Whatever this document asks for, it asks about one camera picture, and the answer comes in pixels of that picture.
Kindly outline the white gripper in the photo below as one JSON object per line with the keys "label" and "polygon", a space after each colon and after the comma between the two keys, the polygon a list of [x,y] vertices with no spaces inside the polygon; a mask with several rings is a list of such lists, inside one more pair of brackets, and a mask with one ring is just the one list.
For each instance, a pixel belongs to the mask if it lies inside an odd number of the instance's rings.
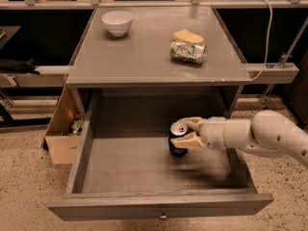
{"label": "white gripper", "polygon": [[184,137],[173,138],[171,143],[177,148],[201,149],[205,145],[212,150],[223,150],[224,142],[224,117],[213,116],[205,119],[200,116],[184,117],[178,120],[187,131]]}

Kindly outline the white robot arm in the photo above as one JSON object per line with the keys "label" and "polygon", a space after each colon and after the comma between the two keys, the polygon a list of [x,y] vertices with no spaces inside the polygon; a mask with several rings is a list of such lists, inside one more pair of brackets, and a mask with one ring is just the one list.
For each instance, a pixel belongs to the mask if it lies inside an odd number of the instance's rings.
{"label": "white robot arm", "polygon": [[234,148],[265,158],[289,155],[308,167],[308,134],[278,112],[264,110],[252,119],[185,117],[174,122],[170,132],[176,148]]}

